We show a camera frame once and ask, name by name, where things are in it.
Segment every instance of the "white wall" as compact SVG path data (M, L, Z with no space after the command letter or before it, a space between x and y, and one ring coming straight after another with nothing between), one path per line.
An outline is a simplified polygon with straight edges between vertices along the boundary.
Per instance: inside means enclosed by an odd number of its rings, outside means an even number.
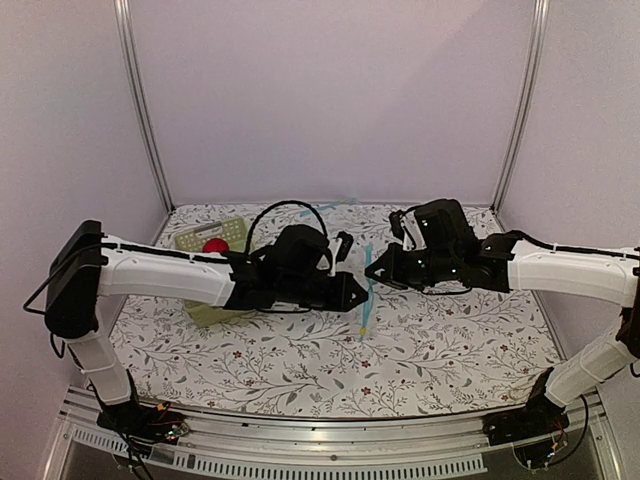
M139 0L176 203L490 203L532 0Z
M508 227L547 241L636 245L640 238L640 3L551 2L542 66L515 176ZM619 314L545 295L563 345L579 350ZM640 381L601 389L629 478L640 472Z
M148 241L163 213L112 2L0 1L0 477L32 479L71 375L21 305L86 218Z

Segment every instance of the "red object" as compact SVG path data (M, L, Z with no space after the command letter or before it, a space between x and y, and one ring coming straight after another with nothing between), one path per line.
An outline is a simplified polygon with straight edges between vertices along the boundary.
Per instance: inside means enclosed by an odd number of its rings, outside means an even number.
M203 253L224 253L229 251L229 244L221 238L212 238L202 247Z

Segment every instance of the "green tray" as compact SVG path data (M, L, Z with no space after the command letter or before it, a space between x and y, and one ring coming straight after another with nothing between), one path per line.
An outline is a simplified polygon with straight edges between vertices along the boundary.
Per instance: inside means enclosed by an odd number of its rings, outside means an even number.
M241 252L244 250L248 233L249 230L244 218L235 217L180 232L176 235L174 244L177 250L200 253L209 240L221 238L229 244L231 251ZM220 307L212 307L191 300L184 300L184 309L197 327L209 327L231 318L252 313L251 310L223 310Z

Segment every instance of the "vent grille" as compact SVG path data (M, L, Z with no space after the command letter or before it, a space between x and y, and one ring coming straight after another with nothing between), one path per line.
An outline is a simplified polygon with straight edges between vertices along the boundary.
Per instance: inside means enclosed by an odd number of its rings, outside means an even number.
M78 443L116 455L126 455L127 446L111 432L75 426L73 439ZM354 467L272 466L214 459L206 455L175 452L173 464L151 463L167 468L234 480L420 480L447 479L487 472L482 455L424 462L412 465L389 465L363 469Z

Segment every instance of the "leaf pattern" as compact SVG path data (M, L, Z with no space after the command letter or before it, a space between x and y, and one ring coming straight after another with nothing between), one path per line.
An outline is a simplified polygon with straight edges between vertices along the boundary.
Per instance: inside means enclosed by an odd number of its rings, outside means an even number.
M158 244L221 218L248 221L265 205L184 206ZM336 205L322 212L332 234L355 243L339 268L366 279L365 248L376 258L394 241L392 205ZM259 247L292 223L314 225L297 207L256 228ZM466 208L479 237L499 231L487 209ZM459 286L438 286L457 289ZM388 417L467 412L522 403L536 378L558 361L544 319L528 292L474 290L424 296L373 286L367 334L363 308L346 314L251 313L196 328L180 300L129 297L111 335L143 396L275 415Z

